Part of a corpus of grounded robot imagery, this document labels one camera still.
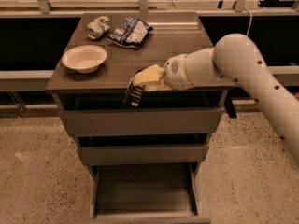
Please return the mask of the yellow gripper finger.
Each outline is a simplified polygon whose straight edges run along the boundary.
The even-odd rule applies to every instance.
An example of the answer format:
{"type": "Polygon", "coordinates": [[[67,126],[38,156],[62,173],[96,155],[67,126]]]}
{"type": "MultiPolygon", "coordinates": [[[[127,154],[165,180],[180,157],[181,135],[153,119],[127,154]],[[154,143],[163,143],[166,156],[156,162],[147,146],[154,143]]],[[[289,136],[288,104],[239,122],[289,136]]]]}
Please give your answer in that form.
{"type": "Polygon", "coordinates": [[[165,69],[158,64],[152,65],[141,72],[138,72],[133,77],[135,86],[157,85],[164,77],[165,69]]]}
{"type": "Polygon", "coordinates": [[[161,80],[158,83],[148,83],[144,91],[171,91],[172,88],[165,85],[164,82],[161,80]]]}

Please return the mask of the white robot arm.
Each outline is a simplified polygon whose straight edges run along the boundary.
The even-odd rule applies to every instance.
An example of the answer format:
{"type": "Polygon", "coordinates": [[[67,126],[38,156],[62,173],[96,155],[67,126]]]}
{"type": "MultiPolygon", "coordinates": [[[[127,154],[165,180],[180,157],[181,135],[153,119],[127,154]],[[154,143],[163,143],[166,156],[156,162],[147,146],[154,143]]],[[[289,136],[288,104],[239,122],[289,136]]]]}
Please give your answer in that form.
{"type": "Polygon", "coordinates": [[[299,162],[299,100],[272,75],[246,35],[229,34],[209,49],[180,54],[133,77],[147,91],[187,90],[231,80],[257,104],[293,159],[299,162]]]}

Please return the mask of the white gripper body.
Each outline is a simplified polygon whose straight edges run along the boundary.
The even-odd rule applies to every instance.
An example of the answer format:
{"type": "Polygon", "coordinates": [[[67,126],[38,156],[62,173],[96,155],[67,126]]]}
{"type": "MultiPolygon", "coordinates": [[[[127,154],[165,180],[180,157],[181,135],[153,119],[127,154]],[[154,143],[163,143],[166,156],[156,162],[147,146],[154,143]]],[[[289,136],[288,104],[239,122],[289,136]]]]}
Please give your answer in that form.
{"type": "Polygon", "coordinates": [[[164,64],[164,84],[179,91],[191,89],[194,85],[190,82],[186,67],[185,59],[186,54],[168,59],[164,64]]]}

